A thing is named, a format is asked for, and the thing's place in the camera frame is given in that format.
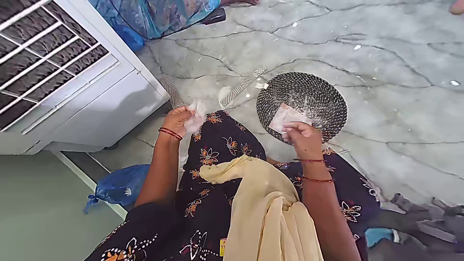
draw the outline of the cracked floor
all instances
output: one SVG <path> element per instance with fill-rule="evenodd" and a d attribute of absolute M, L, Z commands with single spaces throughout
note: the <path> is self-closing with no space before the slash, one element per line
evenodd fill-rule
<path fill-rule="evenodd" d="M 401 192 L 414 202 L 464 203 L 464 17 L 449 14 L 451 4 L 262 0 L 226 7 L 226 21 L 150 41 L 137 55 L 157 78 L 172 77 L 186 103 L 200 98 L 209 111 L 220 109 L 221 88 L 260 65 L 267 80 L 290 71 L 322 77 L 348 105 L 347 124 L 329 143 L 350 150 L 342 156 L 383 201 Z M 288 161 L 293 148 L 258 120 L 258 93 L 248 87 L 228 111 L 270 157 Z M 93 156 L 110 170 L 150 163 L 162 121 L 155 112 L 118 149 Z"/>

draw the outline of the bangle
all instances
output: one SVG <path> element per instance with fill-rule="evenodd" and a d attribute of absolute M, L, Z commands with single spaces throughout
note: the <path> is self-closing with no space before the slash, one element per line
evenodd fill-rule
<path fill-rule="evenodd" d="M 175 131 L 173 131 L 173 130 L 170 130 L 170 129 L 164 128 L 164 127 L 161 127 L 160 130 L 167 131 L 167 132 L 169 132 L 169 134 L 175 136 L 176 138 L 182 139 L 182 137 L 181 137 L 179 134 L 177 134 Z"/>
<path fill-rule="evenodd" d="M 159 132 L 167 133 L 167 134 L 169 134 L 169 135 L 171 135 L 171 136 L 177 138 L 179 141 L 182 140 L 182 137 L 181 137 L 179 134 L 175 133 L 174 131 L 172 131 L 172 130 L 170 130 L 170 129 L 161 127 L 158 131 L 159 131 Z"/>
<path fill-rule="evenodd" d="M 310 162 L 327 162 L 325 159 L 301 159 L 301 158 L 294 158 L 293 160 L 310 161 Z"/>
<path fill-rule="evenodd" d="M 314 179 L 314 178 L 308 178 L 308 177 L 305 177 L 303 176 L 304 179 L 307 179 L 309 181 L 317 181 L 317 182 L 329 182 L 329 183 L 332 183 L 334 182 L 334 179 L 331 178 L 331 179 Z"/>

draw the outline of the cream scarf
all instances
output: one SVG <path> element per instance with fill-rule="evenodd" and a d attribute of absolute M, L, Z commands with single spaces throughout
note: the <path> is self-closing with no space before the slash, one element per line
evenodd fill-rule
<path fill-rule="evenodd" d="M 281 171 L 246 155 L 203 166 L 200 176 L 217 184 L 243 178 L 232 203 L 224 261 L 322 261 L 314 222 Z"/>

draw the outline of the black woven plate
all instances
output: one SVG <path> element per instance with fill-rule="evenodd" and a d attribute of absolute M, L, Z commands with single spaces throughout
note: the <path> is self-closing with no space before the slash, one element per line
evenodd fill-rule
<path fill-rule="evenodd" d="M 324 79 L 304 72 L 286 72 L 275 76 L 268 84 L 269 87 L 258 95 L 256 109 L 261 124 L 275 138 L 285 142 L 280 133 L 268 127 L 281 103 L 313 120 L 313 126 L 321 131 L 322 143 L 335 137 L 345 125 L 345 100 Z"/>

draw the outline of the blue cloth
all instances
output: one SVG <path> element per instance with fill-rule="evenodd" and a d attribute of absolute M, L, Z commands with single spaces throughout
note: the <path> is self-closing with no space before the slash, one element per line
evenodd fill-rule
<path fill-rule="evenodd" d="M 382 238 L 393 241 L 393 237 L 393 230 L 388 228 L 368 228 L 366 230 L 366 241 L 369 248 L 377 244 Z"/>
<path fill-rule="evenodd" d="M 134 165 L 116 170 L 99 180 L 95 188 L 95 194 L 88 196 L 89 201 L 84 208 L 84 212 L 87 214 L 89 207 L 100 199 L 122 206 L 134 203 L 140 194 L 149 168 L 149 164 Z"/>
<path fill-rule="evenodd" d="M 89 0 L 89 2 L 110 25 L 113 26 L 115 21 L 118 25 L 128 27 L 147 39 L 159 38 L 166 33 L 190 26 L 205 18 L 221 3 L 220 0 Z"/>

